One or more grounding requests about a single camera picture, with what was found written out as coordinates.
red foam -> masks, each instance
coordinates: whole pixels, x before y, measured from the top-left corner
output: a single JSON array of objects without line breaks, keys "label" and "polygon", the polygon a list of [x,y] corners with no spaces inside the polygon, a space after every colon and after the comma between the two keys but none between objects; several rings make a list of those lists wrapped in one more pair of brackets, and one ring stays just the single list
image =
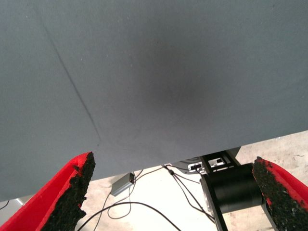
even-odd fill
[{"label": "red foam", "polygon": [[0,227],[0,231],[40,231],[53,212],[59,198],[71,186],[70,179],[76,174],[81,175],[88,154],[84,153],[70,160]]},{"label": "red foam", "polygon": [[305,184],[273,162],[262,158],[258,158],[257,161],[264,163],[266,169],[274,175],[276,181],[287,189],[290,197],[308,211],[308,187]]}]

black cable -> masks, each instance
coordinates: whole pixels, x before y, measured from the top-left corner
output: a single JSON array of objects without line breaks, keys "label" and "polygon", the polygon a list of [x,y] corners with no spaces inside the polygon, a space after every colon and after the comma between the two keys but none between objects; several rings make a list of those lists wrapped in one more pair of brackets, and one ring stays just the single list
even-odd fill
[{"label": "black cable", "polygon": [[186,187],[186,185],[175,175],[175,173],[171,170],[168,169],[167,166],[163,166],[166,170],[168,170],[169,174],[173,176],[173,178],[177,179],[187,190],[187,192],[192,196],[192,198],[194,199],[194,201],[198,204],[198,206],[200,207],[201,211],[212,221],[214,222],[215,219],[212,215],[208,214],[207,212],[205,212],[205,210],[202,208],[202,206],[200,205],[200,203],[198,202],[198,200],[195,198],[195,196],[191,193],[191,191]]},{"label": "black cable", "polygon": [[199,182],[194,181],[194,180],[191,180],[191,179],[188,179],[188,178],[186,178],[186,177],[183,177],[183,176],[181,176],[181,175],[179,175],[179,174],[177,174],[177,173],[174,173],[174,175],[176,175],[176,176],[178,176],[178,177],[181,177],[181,178],[183,178],[183,179],[185,179],[185,180],[189,180],[189,181],[191,181],[191,182],[194,182],[194,183],[199,184]]},{"label": "black cable", "polygon": [[194,201],[198,204],[198,206],[200,207],[200,209],[203,211],[203,213],[212,221],[214,222],[214,217],[211,216],[210,214],[208,214],[207,212],[205,212],[205,210],[202,208],[202,206],[200,205],[200,203],[198,202],[198,200],[195,198],[195,196],[191,193],[191,191],[189,191],[189,189],[186,187],[186,185],[177,177],[174,176],[184,187],[185,189],[189,192],[189,194],[192,196],[192,198],[194,199]]},{"label": "black cable", "polygon": [[[121,199],[121,200],[115,202],[114,204],[117,204],[117,203],[119,203],[119,202],[121,202],[121,201],[124,201],[124,200],[127,199],[127,198],[129,198],[129,202],[130,202],[130,195],[133,193],[134,188],[135,188],[135,184],[134,184],[133,189],[132,189],[131,192],[130,192],[130,188],[129,188],[129,190],[128,190],[128,196],[127,196],[127,197],[124,197],[123,199]],[[124,217],[126,217],[126,216],[128,216],[128,215],[130,214],[130,212],[131,212],[131,204],[129,204],[129,211],[128,211],[125,215],[120,216],[120,217],[118,217],[118,218],[112,217],[112,216],[110,215],[109,212],[110,212],[110,208],[107,210],[107,215],[108,215],[108,217],[109,217],[110,219],[118,220],[118,219],[124,218]]]},{"label": "black cable", "polygon": [[8,202],[5,204],[5,206],[3,206],[2,208],[0,208],[0,210],[3,209],[3,208],[5,208],[6,206],[8,206],[9,202],[10,202],[10,200],[8,200]]},{"label": "black cable", "polygon": [[141,177],[144,177],[145,175],[148,175],[148,174],[150,174],[150,173],[152,173],[152,172],[156,172],[156,171],[158,171],[158,170],[160,170],[160,169],[162,169],[162,168],[164,168],[164,167],[160,167],[160,168],[155,169],[155,170],[153,170],[153,171],[151,171],[151,172],[144,173],[142,176],[140,176],[138,179],[136,179],[136,181],[138,181],[139,179],[141,179]]},{"label": "black cable", "polygon": [[112,208],[112,207],[115,207],[115,206],[118,206],[118,205],[127,205],[127,204],[138,204],[138,205],[143,205],[143,206],[146,206],[152,210],[154,210],[156,213],[158,213],[159,215],[161,215],[163,218],[165,218],[174,228],[176,228],[177,230],[181,231],[171,220],[169,220],[163,213],[161,213],[160,211],[158,211],[156,208],[153,208],[152,206],[150,205],[147,205],[147,204],[144,204],[144,203],[141,203],[141,202],[122,202],[122,203],[119,203],[119,204],[113,204],[111,206],[108,206],[98,212],[96,212],[95,214],[93,214],[88,220],[86,220],[85,223],[83,223],[82,226],[80,226],[80,228],[77,230],[77,231],[80,231],[91,219],[93,219],[93,217],[95,217],[96,215],[98,215],[99,213],[109,209],[109,208]]},{"label": "black cable", "polygon": [[138,173],[138,175],[135,177],[135,179],[136,179],[138,176],[140,176],[140,174],[143,172],[143,170],[144,170],[144,169],[142,169],[142,170],[140,171],[140,173]]},{"label": "black cable", "polygon": [[189,169],[181,168],[181,167],[174,166],[174,165],[171,165],[171,164],[167,164],[167,165],[165,165],[165,166],[167,166],[167,167],[175,167],[175,168],[177,168],[177,169],[181,169],[181,170],[185,170],[185,171],[190,171]]},{"label": "black cable", "polygon": [[[110,196],[110,193],[107,195],[107,197],[106,197],[106,199],[105,199],[105,202],[104,202],[104,205],[103,205],[103,207],[102,207],[102,210],[105,208],[105,205],[106,205],[106,202],[107,202],[109,196]],[[101,217],[102,217],[102,213],[103,213],[103,212],[101,212],[100,217],[98,218],[97,223],[96,223],[96,226],[95,226],[95,228],[93,229],[93,231],[96,230],[96,228],[97,228],[97,226],[98,226],[98,223],[100,223],[100,220],[101,220]]]},{"label": "black cable", "polygon": [[189,203],[189,205],[190,205],[191,207],[193,207],[194,209],[198,210],[199,212],[203,213],[203,211],[202,211],[201,209],[199,209],[199,208],[197,208],[197,207],[195,207],[195,206],[193,206],[193,205],[191,204],[191,202],[190,202],[190,200],[188,199],[188,197],[187,197],[185,191],[183,190],[183,188],[181,187],[181,185],[178,183],[177,179],[176,179],[174,176],[172,176],[172,177],[173,177],[173,179],[175,180],[175,182],[178,184],[178,186],[181,188],[181,190],[182,190],[182,192],[183,192],[183,194],[184,194],[184,196],[185,196],[187,202]]}]

gray fabric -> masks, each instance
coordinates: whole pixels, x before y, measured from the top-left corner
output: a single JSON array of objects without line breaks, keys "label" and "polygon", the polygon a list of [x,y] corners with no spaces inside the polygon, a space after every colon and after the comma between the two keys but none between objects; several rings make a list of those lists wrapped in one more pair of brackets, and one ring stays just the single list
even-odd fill
[{"label": "gray fabric", "polygon": [[308,128],[308,2],[1,1],[0,201]]}]

cable connector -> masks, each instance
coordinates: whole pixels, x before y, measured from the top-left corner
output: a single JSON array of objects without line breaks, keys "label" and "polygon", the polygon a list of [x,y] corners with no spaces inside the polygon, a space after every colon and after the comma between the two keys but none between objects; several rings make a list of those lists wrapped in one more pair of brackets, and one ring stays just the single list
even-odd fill
[{"label": "cable connector", "polygon": [[172,175],[172,176],[174,175],[174,171],[172,171],[171,169],[168,169],[168,172],[169,172],[170,175]]}]

concrete floor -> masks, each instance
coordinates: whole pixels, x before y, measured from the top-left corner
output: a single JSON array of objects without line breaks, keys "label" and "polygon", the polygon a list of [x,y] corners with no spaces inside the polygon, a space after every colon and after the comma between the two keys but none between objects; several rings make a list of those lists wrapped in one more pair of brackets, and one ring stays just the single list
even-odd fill
[{"label": "concrete floor", "polygon": [[[243,146],[237,155],[237,159],[241,164],[245,164],[253,162],[257,156],[275,162],[296,176],[304,184],[308,184],[308,131]],[[145,169],[143,174],[156,168],[158,167]],[[199,181],[198,175],[184,176]],[[86,195],[88,199],[82,206],[82,209],[87,212],[87,215],[80,220],[79,224],[82,224],[93,213],[102,208],[103,202],[111,190],[112,182],[115,182],[120,177],[114,176],[90,183]],[[201,205],[205,207],[201,185],[190,181],[183,181]],[[117,197],[110,196],[106,206],[126,197],[127,194],[128,192],[125,191]],[[216,227],[205,215],[188,205],[182,191],[165,169],[148,174],[137,181],[134,193],[131,195],[131,201],[144,202],[155,207],[183,231],[191,229],[216,231]],[[128,205],[121,205],[113,208],[111,214],[113,216],[122,216],[127,211]],[[230,231],[272,230],[269,221],[259,206],[225,214],[224,218]],[[92,231],[97,219],[98,216],[89,222],[83,230]],[[140,205],[132,205],[131,213],[123,219],[112,220],[108,218],[106,213],[103,213],[96,230],[172,231],[175,229],[150,209]]]}]

